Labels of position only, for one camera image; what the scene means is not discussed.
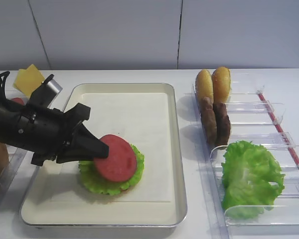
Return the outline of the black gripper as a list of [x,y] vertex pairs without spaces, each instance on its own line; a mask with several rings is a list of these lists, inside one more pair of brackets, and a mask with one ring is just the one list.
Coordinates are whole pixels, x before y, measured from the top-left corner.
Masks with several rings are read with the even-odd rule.
[[31,164],[42,166],[46,160],[62,164],[107,158],[109,146],[83,125],[91,108],[77,103],[67,112],[27,105],[18,122],[20,148],[33,152]]

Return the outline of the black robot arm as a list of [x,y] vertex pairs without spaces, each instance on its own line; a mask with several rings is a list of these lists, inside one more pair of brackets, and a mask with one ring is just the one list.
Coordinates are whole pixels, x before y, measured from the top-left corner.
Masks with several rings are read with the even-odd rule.
[[90,107],[77,103],[67,112],[48,106],[62,90],[49,75],[21,105],[5,96],[8,71],[0,73],[0,142],[34,153],[31,163],[42,166],[107,158],[109,147],[83,125]]

